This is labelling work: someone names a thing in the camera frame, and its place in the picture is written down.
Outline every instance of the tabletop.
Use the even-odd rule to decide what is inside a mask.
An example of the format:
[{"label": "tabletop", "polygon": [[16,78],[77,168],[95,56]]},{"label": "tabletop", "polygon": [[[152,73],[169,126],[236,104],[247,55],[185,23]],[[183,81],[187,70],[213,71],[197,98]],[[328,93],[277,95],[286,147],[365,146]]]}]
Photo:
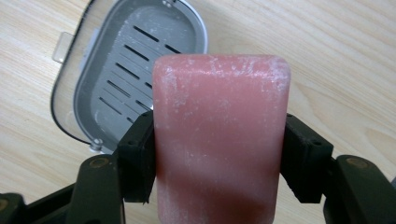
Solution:
[{"label": "tabletop", "polygon": [[[73,34],[88,0],[0,1],[0,192],[27,203],[73,183],[88,146],[50,113],[61,32]],[[334,144],[396,176],[396,2],[189,0],[209,53],[274,54],[290,64],[288,111]],[[324,223],[279,180],[274,223]],[[127,223],[159,223],[150,204],[126,204]]]}]

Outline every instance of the wood grain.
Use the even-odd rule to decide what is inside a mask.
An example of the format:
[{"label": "wood grain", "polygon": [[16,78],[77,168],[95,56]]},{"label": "wood grain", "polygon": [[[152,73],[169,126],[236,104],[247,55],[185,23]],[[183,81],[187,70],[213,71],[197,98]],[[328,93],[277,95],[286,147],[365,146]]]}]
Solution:
[{"label": "wood grain", "polygon": [[[291,67],[289,112],[335,145],[396,176],[396,2],[189,0],[210,53],[275,54]],[[92,154],[54,124],[50,93],[60,32],[74,33],[84,1],[0,1],[0,192],[33,202],[75,181]],[[127,204],[128,223],[159,223]],[[281,178],[275,223],[324,223],[323,204],[298,204]]]}]

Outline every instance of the pink soap bar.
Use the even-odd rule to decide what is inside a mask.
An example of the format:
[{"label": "pink soap bar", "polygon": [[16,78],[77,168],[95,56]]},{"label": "pink soap bar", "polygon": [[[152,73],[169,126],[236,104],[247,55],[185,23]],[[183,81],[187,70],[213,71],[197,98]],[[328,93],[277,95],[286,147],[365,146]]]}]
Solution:
[{"label": "pink soap bar", "polygon": [[153,70],[162,223],[272,223],[290,69],[266,55],[175,55]]}]

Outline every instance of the transparent plastic lid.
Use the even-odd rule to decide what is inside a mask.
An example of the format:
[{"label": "transparent plastic lid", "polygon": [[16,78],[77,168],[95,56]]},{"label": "transparent plastic lid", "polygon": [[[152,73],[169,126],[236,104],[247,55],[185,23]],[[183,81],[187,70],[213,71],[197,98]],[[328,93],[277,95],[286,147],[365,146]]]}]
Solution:
[{"label": "transparent plastic lid", "polygon": [[183,1],[91,1],[53,87],[53,119],[71,137],[111,153],[152,109],[155,60],[206,49],[204,23]]}]

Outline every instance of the soap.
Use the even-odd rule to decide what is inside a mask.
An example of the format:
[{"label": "soap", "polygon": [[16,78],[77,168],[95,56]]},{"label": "soap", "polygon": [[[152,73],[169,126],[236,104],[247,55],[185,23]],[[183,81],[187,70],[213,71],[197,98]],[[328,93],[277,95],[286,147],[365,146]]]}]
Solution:
[{"label": "soap", "polygon": [[161,223],[272,223],[290,88],[285,60],[170,55],[152,75]]}]

